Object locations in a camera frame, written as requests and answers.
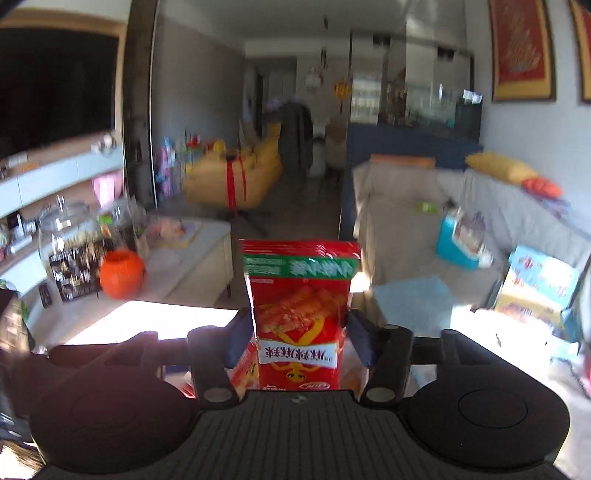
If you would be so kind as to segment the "yellow pillow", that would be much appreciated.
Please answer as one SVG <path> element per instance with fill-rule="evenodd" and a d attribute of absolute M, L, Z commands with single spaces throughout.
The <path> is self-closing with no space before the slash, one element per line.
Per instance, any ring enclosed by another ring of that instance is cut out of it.
<path fill-rule="evenodd" d="M 466 163 L 483 175 L 516 186 L 539 177 L 539 174 L 526 163 L 489 151 L 467 156 Z"/>

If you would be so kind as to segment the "glass fish tank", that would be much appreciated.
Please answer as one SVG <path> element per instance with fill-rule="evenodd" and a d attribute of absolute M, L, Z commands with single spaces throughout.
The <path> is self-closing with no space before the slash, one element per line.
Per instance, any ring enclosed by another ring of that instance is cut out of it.
<path fill-rule="evenodd" d="M 419 128 L 440 136 L 478 143 L 483 97 L 442 84 L 421 86 L 401 80 L 353 79 L 349 121 Z"/>

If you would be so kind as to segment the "black plum snack box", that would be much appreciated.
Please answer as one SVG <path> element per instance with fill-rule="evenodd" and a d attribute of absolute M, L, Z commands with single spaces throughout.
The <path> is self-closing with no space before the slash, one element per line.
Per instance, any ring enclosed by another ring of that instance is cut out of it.
<path fill-rule="evenodd" d="M 100 291 L 98 271 L 104 253 L 96 242 L 90 242 L 49 256 L 49 272 L 63 302 Z"/>

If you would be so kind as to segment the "blue toy case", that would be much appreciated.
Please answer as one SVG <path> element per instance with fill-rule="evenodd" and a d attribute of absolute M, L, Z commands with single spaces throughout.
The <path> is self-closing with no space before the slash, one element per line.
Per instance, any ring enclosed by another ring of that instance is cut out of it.
<path fill-rule="evenodd" d="M 480 212 L 470 216 L 461 207 L 449 210 L 441 222 L 437 255 L 473 271 L 490 268 L 494 257 L 485 243 L 486 226 Z"/>

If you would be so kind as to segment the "red framed wall picture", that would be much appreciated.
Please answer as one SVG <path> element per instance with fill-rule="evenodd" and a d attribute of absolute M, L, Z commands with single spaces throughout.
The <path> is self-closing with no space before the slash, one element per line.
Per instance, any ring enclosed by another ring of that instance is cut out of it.
<path fill-rule="evenodd" d="M 551 25 L 542 0 L 490 1 L 494 102 L 554 101 Z"/>

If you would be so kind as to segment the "yellow red snack packet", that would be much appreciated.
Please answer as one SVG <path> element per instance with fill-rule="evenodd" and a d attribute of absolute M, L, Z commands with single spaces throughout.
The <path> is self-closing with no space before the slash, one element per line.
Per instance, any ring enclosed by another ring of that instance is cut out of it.
<path fill-rule="evenodd" d="M 246 346 L 238 364 L 228 371 L 230 382 L 238 398 L 242 399 L 249 390 L 259 389 L 259 360 L 257 360 L 256 341 Z"/>

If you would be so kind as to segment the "grey sofa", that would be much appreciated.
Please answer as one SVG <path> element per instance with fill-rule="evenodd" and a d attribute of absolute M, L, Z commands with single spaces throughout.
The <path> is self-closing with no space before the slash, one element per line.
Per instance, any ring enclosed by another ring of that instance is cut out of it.
<path fill-rule="evenodd" d="M 472 169 L 368 161 L 353 168 L 363 271 L 373 285 L 439 277 L 461 303 L 483 305 L 519 246 L 560 260 L 579 279 L 562 317 L 590 339 L 590 237 L 523 189 Z"/>

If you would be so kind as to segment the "glass jar with lid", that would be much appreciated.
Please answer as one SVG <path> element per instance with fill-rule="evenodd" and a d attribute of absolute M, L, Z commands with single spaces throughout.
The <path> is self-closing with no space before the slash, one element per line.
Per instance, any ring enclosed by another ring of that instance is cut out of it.
<path fill-rule="evenodd" d="M 37 230 L 39 257 L 47 277 L 51 278 L 51 258 L 84 243 L 99 227 L 88 204 L 57 195 L 41 210 Z"/>

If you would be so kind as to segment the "orange plush toy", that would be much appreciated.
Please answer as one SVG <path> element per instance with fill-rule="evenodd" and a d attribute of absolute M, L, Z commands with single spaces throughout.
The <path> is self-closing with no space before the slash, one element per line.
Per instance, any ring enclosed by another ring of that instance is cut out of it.
<path fill-rule="evenodd" d="M 562 189 L 551 180 L 543 177 L 529 178 L 522 182 L 522 187 L 530 194 L 545 199 L 557 200 L 562 197 Z"/>

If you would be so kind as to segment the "red shrimp stick snack bag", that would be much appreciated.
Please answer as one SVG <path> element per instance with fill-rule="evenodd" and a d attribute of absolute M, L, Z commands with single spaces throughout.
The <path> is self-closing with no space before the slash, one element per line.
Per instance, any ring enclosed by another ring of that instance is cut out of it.
<path fill-rule="evenodd" d="M 338 390 L 358 243 L 243 240 L 259 387 Z"/>

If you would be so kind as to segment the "orange pumpkin bucket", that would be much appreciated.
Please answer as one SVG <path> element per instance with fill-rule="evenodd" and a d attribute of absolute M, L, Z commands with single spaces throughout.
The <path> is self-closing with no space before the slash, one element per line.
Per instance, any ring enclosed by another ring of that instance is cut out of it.
<path fill-rule="evenodd" d="M 102 290 L 111 298 L 128 300 L 141 289 L 145 276 L 143 260 L 131 250 L 108 252 L 99 269 Z"/>

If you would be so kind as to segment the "black television screen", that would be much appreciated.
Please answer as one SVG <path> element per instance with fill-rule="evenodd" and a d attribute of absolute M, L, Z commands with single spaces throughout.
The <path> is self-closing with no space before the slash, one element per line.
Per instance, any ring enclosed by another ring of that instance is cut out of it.
<path fill-rule="evenodd" d="M 52 28 L 1 31 L 1 156 L 115 127 L 118 39 Z"/>

